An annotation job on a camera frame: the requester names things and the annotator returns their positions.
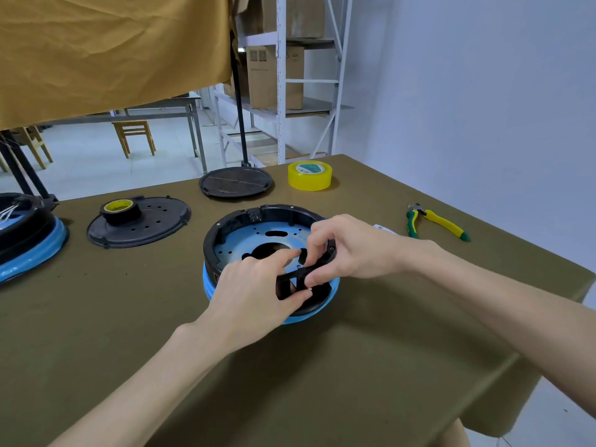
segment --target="yellow and green handle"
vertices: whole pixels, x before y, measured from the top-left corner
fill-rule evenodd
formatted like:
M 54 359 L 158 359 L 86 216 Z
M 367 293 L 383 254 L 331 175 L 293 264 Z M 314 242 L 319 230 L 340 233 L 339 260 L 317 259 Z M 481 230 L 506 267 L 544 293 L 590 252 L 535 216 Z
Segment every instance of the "yellow and green handle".
M 459 226 L 453 224 L 451 221 L 440 217 L 432 210 L 425 210 L 426 215 L 423 215 L 429 221 L 438 224 L 439 226 L 444 227 L 449 232 L 453 233 L 457 238 L 462 239 L 463 241 L 470 241 L 470 236 L 468 233 L 460 228 Z M 418 218 L 418 210 L 408 210 L 406 215 L 408 217 L 408 235 L 412 238 L 419 238 L 418 232 L 416 232 L 416 227 L 414 225 L 414 221 Z

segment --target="person's left hand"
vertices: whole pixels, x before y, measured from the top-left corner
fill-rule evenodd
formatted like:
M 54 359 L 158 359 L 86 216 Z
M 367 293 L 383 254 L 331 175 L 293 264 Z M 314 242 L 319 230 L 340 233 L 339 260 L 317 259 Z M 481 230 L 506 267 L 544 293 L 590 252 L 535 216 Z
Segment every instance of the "person's left hand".
M 286 262 L 298 255 L 298 249 L 281 249 L 263 260 L 247 257 L 223 269 L 209 307 L 200 318 L 221 336 L 228 352 L 265 337 L 312 296 L 310 290 L 285 300 L 275 294 L 276 278 L 286 272 Z

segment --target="blue base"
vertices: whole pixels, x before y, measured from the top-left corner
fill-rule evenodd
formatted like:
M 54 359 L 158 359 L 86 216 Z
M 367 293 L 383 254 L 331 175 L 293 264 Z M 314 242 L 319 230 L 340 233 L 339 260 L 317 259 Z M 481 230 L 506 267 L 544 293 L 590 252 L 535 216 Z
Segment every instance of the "blue base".
M 21 254 L 11 261 L 0 265 L 0 282 L 25 273 L 54 256 L 62 249 L 67 235 L 68 230 L 66 230 L 62 221 L 56 218 L 54 230 L 41 243 L 31 248 L 25 254 Z
M 299 321 L 306 320 L 307 318 L 310 318 L 313 315 L 315 315 L 317 312 L 319 312 L 321 309 L 323 309 L 326 305 L 328 305 L 329 301 L 331 301 L 333 299 L 333 297 L 335 296 L 335 293 L 337 292 L 337 288 L 339 286 L 339 278 L 333 279 L 331 282 L 329 282 L 329 284 L 331 284 L 331 286 L 332 286 L 332 291 L 329 295 L 329 298 L 327 298 L 327 300 L 324 302 L 324 304 L 320 308 L 318 308 L 317 310 L 314 310 L 313 312 L 306 314 L 306 315 L 301 315 L 301 316 L 296 316 L 296 317 L 289 316 L 289 317 L 287 317 L 286 321 L 284 321 L 282 324 L 289 325 L 291 323 L 298 323 Z M 205 289 L 205 294 L 207 295 L 207 299 L 209 299 L 209 301 L 211 301 L 211 298 L 213 297 L 213 292 L 215 292 L 215 287 L 213 286 L 213 284 L 211 283 L 211 279 L 209 279 L 209 276 L 207 275 L 207 267 L 205 266 L 205 263 L 203 263 L 203 288 Z

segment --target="green label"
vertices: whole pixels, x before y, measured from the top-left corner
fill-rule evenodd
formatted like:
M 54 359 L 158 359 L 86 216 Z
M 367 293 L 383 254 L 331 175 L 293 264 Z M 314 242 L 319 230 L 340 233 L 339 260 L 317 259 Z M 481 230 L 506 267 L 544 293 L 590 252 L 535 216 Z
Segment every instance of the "green label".
M 302 165 L 296 166 L 296 171 L 303 174 L 320 174 L 325 171 L 325 168 L 316 163 L 303 163 Z

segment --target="wire cutters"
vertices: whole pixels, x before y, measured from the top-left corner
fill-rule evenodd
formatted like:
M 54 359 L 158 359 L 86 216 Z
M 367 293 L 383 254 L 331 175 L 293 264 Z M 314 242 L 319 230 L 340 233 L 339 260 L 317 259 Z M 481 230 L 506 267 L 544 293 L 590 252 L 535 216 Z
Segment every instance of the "wire cutters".
M 451 221 L 440 217 L 432 210 L 425 210 L 419 203 L 416 203 L 415 205 L 409 205 L 408 212 L 406 213 L 406 216 L 408 217 L 408 235 L 410 237 L 419 238 L 418 232 L 416 232 L 416 226 L 414 225 L 414 221 L 416 221 L 418 218 L 419 213 L 429 221 L 432 221 L 439 226 L 443 226 L 449 232 L 453 233 L 457 238 L 460 238 L 463 241 L 470 241 L 470 236 L 464 229 L 453 224 Z

